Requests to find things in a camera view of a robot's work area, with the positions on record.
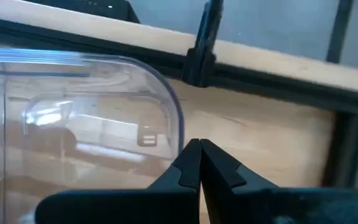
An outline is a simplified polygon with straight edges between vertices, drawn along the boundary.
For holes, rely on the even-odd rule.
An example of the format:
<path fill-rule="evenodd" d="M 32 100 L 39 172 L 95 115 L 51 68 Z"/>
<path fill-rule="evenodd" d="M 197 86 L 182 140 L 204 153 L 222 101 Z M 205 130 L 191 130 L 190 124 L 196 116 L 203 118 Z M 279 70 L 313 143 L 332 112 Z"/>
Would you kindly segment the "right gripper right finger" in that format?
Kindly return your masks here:
<path fill-rule="evenodd" d="M 201 145 L 211 223 L 358 224 L 358 189 L 279 187 L 210 140 Z"/>

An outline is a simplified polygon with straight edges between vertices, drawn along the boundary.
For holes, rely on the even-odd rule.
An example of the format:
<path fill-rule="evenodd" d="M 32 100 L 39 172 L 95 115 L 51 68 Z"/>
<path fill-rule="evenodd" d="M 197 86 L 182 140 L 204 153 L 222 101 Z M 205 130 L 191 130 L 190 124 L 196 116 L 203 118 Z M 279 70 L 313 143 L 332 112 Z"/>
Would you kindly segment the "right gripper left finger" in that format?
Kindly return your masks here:
<path fill-rule="evenodd" d="M 199 223 L 201 141 L 192 139 L 146 189 L 67 190 L 44 198 L 36 224 Z"/>

